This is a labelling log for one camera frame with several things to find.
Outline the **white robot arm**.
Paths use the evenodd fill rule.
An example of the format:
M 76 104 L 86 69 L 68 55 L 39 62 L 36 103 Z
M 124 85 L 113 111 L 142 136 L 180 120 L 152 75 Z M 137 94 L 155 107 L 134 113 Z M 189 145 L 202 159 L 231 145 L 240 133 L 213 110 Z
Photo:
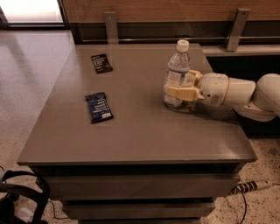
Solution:
M 280 75 L 268 73 L 258 82 L 230 78 L 223 73 L 201 74 L 190 70 L 180 84 L 180 74 L 168 73 L 164 101 L 174 107 L 181 102 L 228 106 L 237 114 L 259 122 L 280 116 Z

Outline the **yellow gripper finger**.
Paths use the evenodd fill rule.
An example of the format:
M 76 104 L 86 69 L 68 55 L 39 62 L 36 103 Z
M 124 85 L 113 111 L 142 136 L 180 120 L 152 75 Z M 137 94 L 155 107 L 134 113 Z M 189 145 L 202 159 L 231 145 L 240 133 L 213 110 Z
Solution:
M 195 86 L 172 87 L 164 85 L 164 100 L 167 101 L 169 97 L 186 102 L 194 102 L 205 99 L 205 96 L 201 93 L 200 89 Z
M 203 74 L 200 71 L 190 70 L 188 81 L 191 82 L 194 86 L 199 85 L 200 78 Z

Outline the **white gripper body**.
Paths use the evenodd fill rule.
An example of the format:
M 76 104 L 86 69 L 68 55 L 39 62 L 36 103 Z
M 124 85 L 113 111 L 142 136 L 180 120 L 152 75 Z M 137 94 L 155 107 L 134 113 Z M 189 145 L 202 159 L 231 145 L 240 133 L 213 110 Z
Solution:
M 202 76 L 200 91 L 204 96 L 202 102 L 209 106 L 220 106 L 226 97 L 229 78 L 221 73 L 207 73 Z

